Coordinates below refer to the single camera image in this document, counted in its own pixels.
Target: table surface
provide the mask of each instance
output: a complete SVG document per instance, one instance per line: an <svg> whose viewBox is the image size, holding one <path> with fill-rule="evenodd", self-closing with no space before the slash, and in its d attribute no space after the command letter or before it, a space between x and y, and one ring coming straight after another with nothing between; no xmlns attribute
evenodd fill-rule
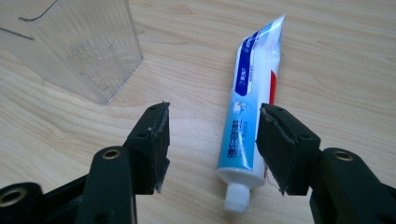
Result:
<svg viewBox="0 0 396 224"><path fill-rule="evenodd" d="M360 155L396 187L396 2L393 0L131 0L144 61L108 105L64 91L0 48L0 188L45 192L88 173L145 109L170 102L163 192L137 196L140 223L313 223L309 196L282 196L273 177L244 215L223 211L215 175L242 39L286 13L276 105Z"/></svg>

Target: wood grain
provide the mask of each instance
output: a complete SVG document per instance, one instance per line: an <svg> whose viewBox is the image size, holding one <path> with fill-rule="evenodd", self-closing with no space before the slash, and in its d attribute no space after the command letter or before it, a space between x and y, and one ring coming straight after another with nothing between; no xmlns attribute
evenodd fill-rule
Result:
<svg viewBox="0 0 396 224"><path fill-rule="evenodd" d="M236 50L283 13L276 104L322 148L360 155L396 187L395 1L130 3L145 59L109 105L43 81L0 40L0 188L32 181L47 192L86 174L146 107L169 101L171 165L162 194L137 197L140 223L313 223L308 196L281 196L268 182L247 214L226 213L215 176Z"/></svg>

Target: toothpaste tube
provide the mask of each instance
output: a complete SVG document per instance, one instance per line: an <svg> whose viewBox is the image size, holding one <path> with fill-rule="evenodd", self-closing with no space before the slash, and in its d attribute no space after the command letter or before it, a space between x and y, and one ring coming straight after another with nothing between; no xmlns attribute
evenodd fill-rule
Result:
<svg viewBox="0 0 396 224"><path fill-rule="evenodd" d="M284 15L247 37L238 49L217 175L228 184L225 210L245 213L250 190L265 182L256 147L260 106L273 104Z"/></svg>

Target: white toothpaste cap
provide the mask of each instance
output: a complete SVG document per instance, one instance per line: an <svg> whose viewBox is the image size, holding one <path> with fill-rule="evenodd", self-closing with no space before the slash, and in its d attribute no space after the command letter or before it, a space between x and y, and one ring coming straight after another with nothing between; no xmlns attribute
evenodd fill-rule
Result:
<svg viewBox="0 0 396 224"><path fill-rule="evenodd" d="M246 213L250 201L250 189L243 184L232 183L227 187L224 209L230 212Z"/></svg>

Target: screw hole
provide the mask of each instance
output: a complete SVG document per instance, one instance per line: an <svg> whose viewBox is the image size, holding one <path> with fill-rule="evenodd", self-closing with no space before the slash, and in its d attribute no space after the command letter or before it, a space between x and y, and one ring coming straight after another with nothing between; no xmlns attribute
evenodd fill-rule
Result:
<svg viewBox="0 0 396 224"><path fill-rule="evenodd" d="M302 134L301 135L301 138L303 138L303 139L309 139L309 138L311 138L308 134Z"/></svg>
<svg viewBox="0 0 396 224"><path fill-rule="evenodd" d="M147 134L146 134L146 133L140 133L140 134L138 134L137 136L138 136L138 137L146 137Z"/></svg>
<svg viewBox="0 0 396 224"><path fill-rule="evenodd" d="M382 223L395 223L396 220L387 214L377 214L376 219L378 219Z"/></svg>
<svg viewBox="0 0 396 224"><path fill-rule="evenodd" d="M349 153L343 151L335 151L334 156L341 161L353 161L353 157L349 155Z"/></svg>
<svg viewBox="0 0 396 224"><path fill-rule="evenodd" d="M0 207L7 207L22 200L27 194L24 188L11 189L0 196Z"/></svg>
<svg viewBox="0 0 396 224"><path fill-rule="evenodd" d="M97 224L106 224L110 222L112 216L113 216L113 211L111 209L107 209L96 214L93 221Z"/></svg>
<svg viewBox="0 0 396 224"><path fill-rule="evenodd" d="M120 154L121 154L121 152L118 149L111 149L111 150L105 152L102 155L102 157L103 157L103 159L106 159L106 160L113 160L113 159L117 158Z"/></svg>

